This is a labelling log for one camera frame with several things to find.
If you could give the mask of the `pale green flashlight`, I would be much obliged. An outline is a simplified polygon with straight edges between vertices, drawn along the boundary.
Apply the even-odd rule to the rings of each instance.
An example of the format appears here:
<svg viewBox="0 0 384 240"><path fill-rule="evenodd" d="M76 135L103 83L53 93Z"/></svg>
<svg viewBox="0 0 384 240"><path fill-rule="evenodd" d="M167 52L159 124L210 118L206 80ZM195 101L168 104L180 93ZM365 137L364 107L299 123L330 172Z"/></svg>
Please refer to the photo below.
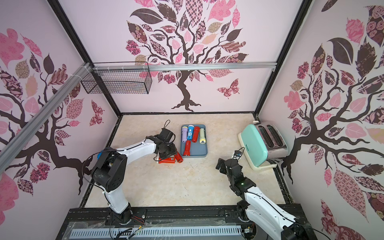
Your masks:
<svg viewBox="0 0 384 240"><path fill-rule="evenodd" d="M207 139L206 139L206 131L204 128L200 128L199 132L199 143L200 144L206 144Z"/></svg>

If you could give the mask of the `blue flashlight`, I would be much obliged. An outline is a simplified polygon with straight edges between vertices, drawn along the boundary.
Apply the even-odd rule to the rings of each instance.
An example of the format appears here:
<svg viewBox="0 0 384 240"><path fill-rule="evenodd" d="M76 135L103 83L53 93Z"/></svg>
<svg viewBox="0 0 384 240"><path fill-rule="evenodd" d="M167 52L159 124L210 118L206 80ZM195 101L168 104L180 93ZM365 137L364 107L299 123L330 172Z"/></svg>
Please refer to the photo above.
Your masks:
<svg viewBox="0 0 384 240"><path fill-rule="evenodd" d="M188 126L188 132L187 132L187 140L191 141L193 139L193 134L194 134L194 125L189 125Z"/></svg>

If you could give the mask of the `red flashlight front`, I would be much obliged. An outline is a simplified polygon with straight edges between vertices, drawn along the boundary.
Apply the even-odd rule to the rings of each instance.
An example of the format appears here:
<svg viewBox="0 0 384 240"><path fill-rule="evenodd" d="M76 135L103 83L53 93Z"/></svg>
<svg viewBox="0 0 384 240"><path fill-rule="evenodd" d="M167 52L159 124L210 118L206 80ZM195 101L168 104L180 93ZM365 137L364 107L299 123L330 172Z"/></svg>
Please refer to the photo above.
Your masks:
<svg viewBox="0 0 384 240"><path fill-rule="evenodd" d="M185 144L183 156L190 156L191 155L190 150L191 150L191 141L187 140Z"/></svg>

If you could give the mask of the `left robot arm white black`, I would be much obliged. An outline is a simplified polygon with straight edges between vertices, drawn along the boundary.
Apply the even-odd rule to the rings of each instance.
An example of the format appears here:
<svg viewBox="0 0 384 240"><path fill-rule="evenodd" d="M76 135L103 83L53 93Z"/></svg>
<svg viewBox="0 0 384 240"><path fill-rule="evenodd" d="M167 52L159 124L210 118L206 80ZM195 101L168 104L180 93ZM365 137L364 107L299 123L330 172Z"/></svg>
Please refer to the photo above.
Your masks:
<svg viewBox="0 0 384 240"><path fill-rule="evenodd" d="M174 144L175 138L172 131L162 128L160 134L147 136L139 143L118 149L108 147L90 156L90 159L95 155L98 156L96 165L91 171L94 186L102 190L112 214L120 224L128 224L133 218L131 205L126 199L122 187L126 167L130 163L152 154L156 155L154 158L156 162L175 158L177 162L181 163L183 159Z"/></svg>

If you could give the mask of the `purple flashlight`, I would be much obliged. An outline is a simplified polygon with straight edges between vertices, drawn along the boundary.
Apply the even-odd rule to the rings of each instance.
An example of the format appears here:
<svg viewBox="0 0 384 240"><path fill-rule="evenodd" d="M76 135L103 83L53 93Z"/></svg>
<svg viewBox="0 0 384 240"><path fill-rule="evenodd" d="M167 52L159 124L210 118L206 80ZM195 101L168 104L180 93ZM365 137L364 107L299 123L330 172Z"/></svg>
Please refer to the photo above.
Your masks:
<svg viewBox="0 0 384 240"><path fill-rule="evenodd" d="M187 140L188 140L188 127L183 126L182 127L181 141L182 141L182 143L185 143Z"/></svg>

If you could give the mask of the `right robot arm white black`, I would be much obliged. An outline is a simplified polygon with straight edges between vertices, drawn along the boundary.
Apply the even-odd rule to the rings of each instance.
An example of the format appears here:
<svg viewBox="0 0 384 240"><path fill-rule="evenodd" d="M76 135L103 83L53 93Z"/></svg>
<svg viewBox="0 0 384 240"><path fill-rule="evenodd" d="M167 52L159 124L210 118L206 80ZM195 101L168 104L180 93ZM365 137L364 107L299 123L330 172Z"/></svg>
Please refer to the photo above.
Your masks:
<svg viewBox="0 0 384 240"><path fill-rule="evenodd" d="M311 225L303 218L283 210L270 200L256 183L245 177L239 159L218 159L216 169L225 174L230 189L241 201L237 212L242 221L253 222L272 240L314 240L316 235Z"/></svg>

